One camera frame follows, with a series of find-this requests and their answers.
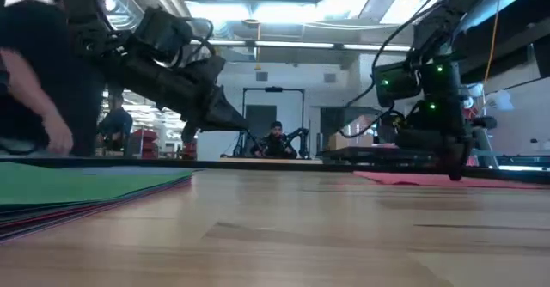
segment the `red mat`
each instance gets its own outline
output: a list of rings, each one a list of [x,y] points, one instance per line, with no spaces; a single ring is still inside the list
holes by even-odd
[[[377,172],[354,172],[356,176],[375,181],[380,185],[434,186],[434,187],[476,187],[476,188],[509,188],[509,189],[548,189],[548,186],[524,184],[506,180],[485,180],[462,178],[459,181],[449,180],[447,175],[439,174],[388,174]]]

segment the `cardboard box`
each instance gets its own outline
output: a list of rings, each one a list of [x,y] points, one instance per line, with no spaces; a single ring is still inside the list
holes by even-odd
[[[372,119],[365,115],[361,115],[350,124],[344,126],[342,130],[346,135],[354,135],[360,132],[364,127],[370,125]],[[339,132],[336,132],[328,139],[327,150],[339,150],[346,147],[370,147],[374,141],[374,132],[369,129],[362,136],[354,138],[342,137]]]

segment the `wooden floor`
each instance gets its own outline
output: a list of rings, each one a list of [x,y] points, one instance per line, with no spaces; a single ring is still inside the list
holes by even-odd
[[[203,171],[0,247],[2,286],[550,286],[550,195]]]

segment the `green mat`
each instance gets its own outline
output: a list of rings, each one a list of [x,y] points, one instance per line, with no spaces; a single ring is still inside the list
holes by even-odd
[[[0,205],[102,201],[191,175],[82,174],[79,171],[0,163]]]

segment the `person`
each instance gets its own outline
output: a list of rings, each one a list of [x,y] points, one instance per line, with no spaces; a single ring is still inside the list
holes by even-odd
[[[98,125],[98,137],[105,141],[108,150],[121,150],[127,147],[133,118],[122,107],[122,94],[109,95],[108,101],[109,114]]]
[[[250,150],[256,157],[271,157],[280,159],[296,159],[298,153],[292,145],[286,144],[287,137],[283,134],[283,124],[275,121],[271,124],[271,132]]]
[[[0,155],[90,156],[105,87],[71,51],[63,0],[23,0],[0,11]]]

